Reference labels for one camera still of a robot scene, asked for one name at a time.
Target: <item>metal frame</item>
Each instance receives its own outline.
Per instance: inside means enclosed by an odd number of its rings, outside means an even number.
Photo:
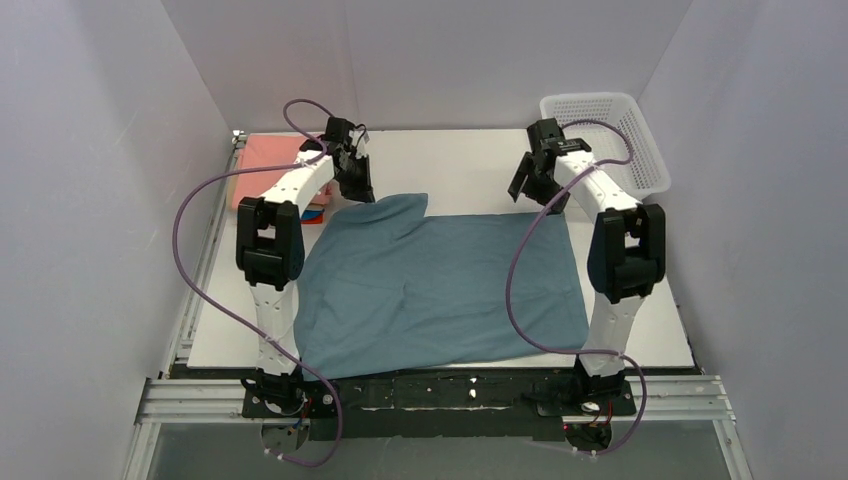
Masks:
[[[226,168],[235,167],[247,135],[233,131],[233,152]],[[226,211],[226,182],[218,190],[215,210],[204,237],[200,261],[194,278],[206,288],[217,253],[218,238]],[[254,423],[288,425],[294,419],[248,419],[241,416],[244,388],[237,380],[177,380],[169,378],[174,364],[188,363],[194,341],[197,317],[202,307],[195,294],[186,296],[182,317],[175,330],[162,368],[162,379],[148,381],[136,419],[124,480],[146,480],[153,466],[160,427],[166,423],[224,424]],[[642,390],[638,378],[628,377],[638,404]],[[739,437],[736,416],[719,376],[649,376],[648,403],[643,421],[712,421],[732,480],[752,478]],[[563,417],[563,422],[579,422],[584,417]],[[614,417],[613,421],[632,421],[632,417]]]

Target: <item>teal fabric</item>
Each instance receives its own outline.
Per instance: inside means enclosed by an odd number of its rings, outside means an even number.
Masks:
[[[298,279],[304,362],[342,378],[538,353],[504,305],[510,261],[535,214],[424,217],[426,208],[426,194],[405,194],[332,217]],[[586,341],[576,269],[565,221],[547,217],[512,290],[519,324],[541,343]]]

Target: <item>white table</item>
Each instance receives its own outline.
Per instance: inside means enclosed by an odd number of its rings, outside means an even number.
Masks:
[[[391,131],[370,132],[370,136],[367,149],[371,155],[371,180],[378,199],[398,193],[426,192],[429,194],[427,215],[537,212],[541,208],[526,198],[513,203],[506,193],[518,162],[528,149],[524,130]],[[335,199],[331,210],[344,204],[344,200]],[[593,224],[573,202],[566,207],[565,217],[586,313],[591,319],[594,290],[585,265]],[[322,230],[323,225],[303,227],[307,252]],[[207,292],[255,322],[250,290],[243,273],[236,268],[235,232],[235,215],[228,213]],[[255,334],[215,308],[204,305],[198,314],[188,366],[252,368],[256,365],[257,342]],[[639,310],[627,353],[643,367],[694,366],[667,279],[654,287],[653,294]],[[568,367],[573,364],[571,356],[540,354],[451,366]]]

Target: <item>plastic basket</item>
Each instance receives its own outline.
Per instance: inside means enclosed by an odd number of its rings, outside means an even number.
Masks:
[[[556,118],[560,125],[574,120],[602,120],[618,127],[633,144],[633,162],[627,166],[601,167],[630,196],[642,200],[671,186],[657,144],[633,97],[626,93],[578,93],[551,95],[539,103],[543,118]],[[627,148],[615,132],[595,125],[575,125],[565,132],[581,137],[598,160],[627,158]]]

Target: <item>blue folded cloth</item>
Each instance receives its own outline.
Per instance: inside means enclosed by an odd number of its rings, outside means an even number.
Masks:
[[[535,215],[424,217],[426,208],[426,194],[404,194],[332,217],[298,279],[294,332],[304,362],[342,378],[538,353],[504,304],[510,261]],[[530,337],[558,348],[585,343],[561,216],[545,218],[524,249],[512,300]]]

